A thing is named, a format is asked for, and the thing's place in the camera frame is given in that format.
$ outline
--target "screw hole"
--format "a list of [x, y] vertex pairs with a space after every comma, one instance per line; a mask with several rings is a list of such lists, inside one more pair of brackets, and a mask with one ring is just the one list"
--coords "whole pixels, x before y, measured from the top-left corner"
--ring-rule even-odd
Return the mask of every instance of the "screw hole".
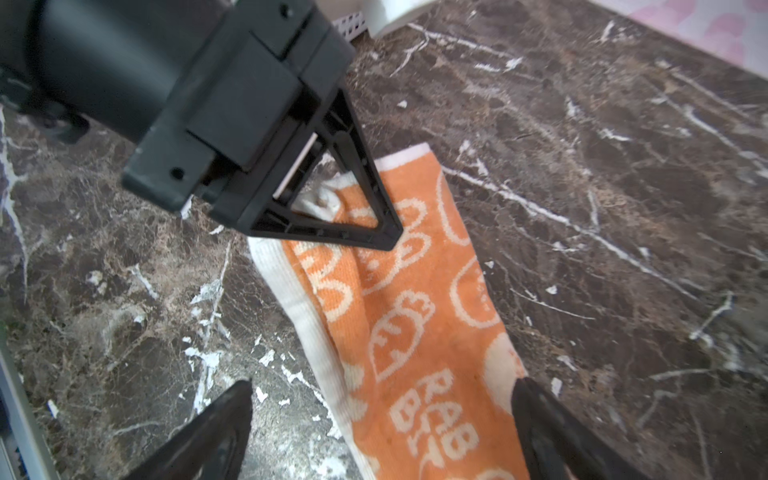
[[281, 3], [280, 4], [280, 15], [282, 15], [282, 17], [286, 18], [286, 19], [291, 18], [291, 17], [293, 17], [293, 10], [291, 10], [291, 8], [288, 5], [286, 5], [284, 3]]

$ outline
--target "black triangular bracket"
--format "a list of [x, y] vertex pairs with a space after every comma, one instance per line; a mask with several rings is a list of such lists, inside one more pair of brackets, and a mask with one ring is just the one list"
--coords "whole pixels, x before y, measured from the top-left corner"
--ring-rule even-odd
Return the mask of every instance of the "black triangular bracket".
[[[402, 235], [402, 224], [371, 159], [344, 87], [339, 87], [322, 122], [315, 125], [315, 133], [317, 137], [313, 145], [287, 184], [276, 198], [266, 204], [260, 217], [246, 233], [252, 237], [338, 243], [375, 250], [394, 248]], [[330, 223], [291, 210], [290, 205], [326, 151], [343, 170], [355, 175], [376, 216], [376, 227]]]

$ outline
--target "brown marble surface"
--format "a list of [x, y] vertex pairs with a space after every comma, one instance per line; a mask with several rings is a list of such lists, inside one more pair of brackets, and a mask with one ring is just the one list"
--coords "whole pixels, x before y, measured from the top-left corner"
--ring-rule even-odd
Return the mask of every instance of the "brown marble surface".
[[[654, 478], [768, 478], [768, 83], [567, 0], [355, 44], [373, 153], [430, 143], [531, 375]], [[124, 475], [241, 377], [241, 478], [358, 477], [244, 238], [122, 191], [103, 128], [2, 128], [0, 315], [62, 478]]]

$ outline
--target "pink patterned fabric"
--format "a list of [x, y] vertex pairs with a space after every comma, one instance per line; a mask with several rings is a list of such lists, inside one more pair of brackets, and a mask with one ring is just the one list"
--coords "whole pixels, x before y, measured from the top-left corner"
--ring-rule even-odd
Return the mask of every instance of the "pink patterned fabric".
[[768, 0], [592, 0], [768, 78]]

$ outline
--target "white plastic grate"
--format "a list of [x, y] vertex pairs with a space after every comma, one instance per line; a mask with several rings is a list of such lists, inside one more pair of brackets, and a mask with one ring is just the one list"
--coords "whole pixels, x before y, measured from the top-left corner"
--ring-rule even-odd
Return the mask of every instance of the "white plastic grate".
[[352, 41], [357, 35], [363, 33], [366, 28], [366, 20], [362, 12], [353, 13], [346, 17], [338, 18], [333, 21], [333, 26], [347, 41]]

